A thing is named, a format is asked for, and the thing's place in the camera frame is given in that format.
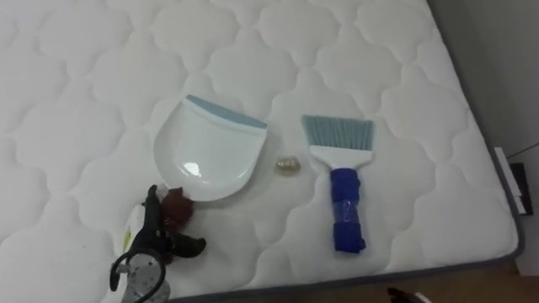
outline white plastic item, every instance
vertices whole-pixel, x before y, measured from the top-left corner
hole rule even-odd
[[[157,170],[167,187],[183,187],[194,201],[225,198],[251,177],[266,129],[261,121],[187,96],[157,133]]]
[[[328,146],[310,146],[311,154],[331,169],[357,169],[372,161],[372,151],[355,150]]]

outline hand brush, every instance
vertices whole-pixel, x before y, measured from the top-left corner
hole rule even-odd
[[[366,245],[357,213],[360,180],[356,170],[372,160],[373,123],[307,115],[302,123],[311,154],[331,168],[335,250],[359,253]]]

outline white dustpan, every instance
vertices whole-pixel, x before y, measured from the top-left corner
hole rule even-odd
[[[158,131],[153,155],[169,188],[212,201],[247,183],[266,136],[264,122],[189,95]]]

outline blue brush handle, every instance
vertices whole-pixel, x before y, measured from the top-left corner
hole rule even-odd
[[[335,218],[335,250],[359,253],[366,247],[365,240],[361,236],[360,218],[357,214],[361,182],[357,177],[357,172],[350,168],[334,169],[330,177]]]

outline quilted mattress cover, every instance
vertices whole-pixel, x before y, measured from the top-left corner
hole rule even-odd
[[[2,301],[119,299],[109,266],[162,182],[152,136],[187,93],[268,122],[269,137],[245,189],[198,206],[185,232],[209,245],[168,267],[173,297],[413,275],[519,246],[425,0],[2,0]],[[360,255],[333,250],[302,114],[376,123]],[[297,176],[274,172],[282,156]]]

